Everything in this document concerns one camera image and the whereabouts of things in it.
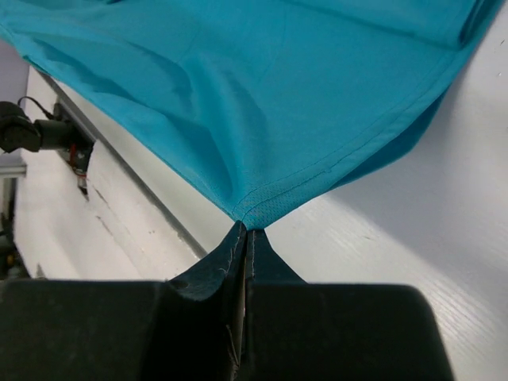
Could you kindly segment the teal t shirt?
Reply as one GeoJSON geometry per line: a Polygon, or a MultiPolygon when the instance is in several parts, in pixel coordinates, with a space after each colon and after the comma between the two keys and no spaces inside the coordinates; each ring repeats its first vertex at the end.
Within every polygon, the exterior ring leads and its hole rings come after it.
{"type": "Polygon", "coordinates": [[[261,229],[408,153],[499,1],[4,1],[1,37],[261,229]]]}

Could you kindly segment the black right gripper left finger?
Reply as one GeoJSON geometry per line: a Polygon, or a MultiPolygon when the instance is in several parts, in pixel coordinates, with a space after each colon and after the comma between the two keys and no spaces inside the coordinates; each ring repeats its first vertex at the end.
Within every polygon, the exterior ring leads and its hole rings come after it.
{"type": "Polygon", "coordinates": [[[238,222],[168,281],[3,282],[2,379],[233,379],[246,242],[238,222]]]}

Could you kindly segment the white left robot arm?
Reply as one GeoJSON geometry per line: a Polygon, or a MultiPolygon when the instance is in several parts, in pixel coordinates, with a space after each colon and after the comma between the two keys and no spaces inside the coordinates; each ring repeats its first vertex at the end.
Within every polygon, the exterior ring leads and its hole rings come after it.
{"type": "Polygon", "coordinates": [[[19,148],[29,152],[57,151],[76,175],[84,177],[94,141],[61,104],[55,104],[52,112],[40,110],[45,118],[32,121],[19,102],[1,103],[1,150],[5,153],[19,148]]]}

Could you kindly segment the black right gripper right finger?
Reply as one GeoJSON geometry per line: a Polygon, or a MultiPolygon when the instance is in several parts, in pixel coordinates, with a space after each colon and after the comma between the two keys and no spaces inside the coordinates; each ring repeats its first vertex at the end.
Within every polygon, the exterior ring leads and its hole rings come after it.
{"type": "Polygon", "coordinates": [[[433,311],[414,287],[307,283],[262,230],[248,234],[243,380],[450,380],[433,311]]]}

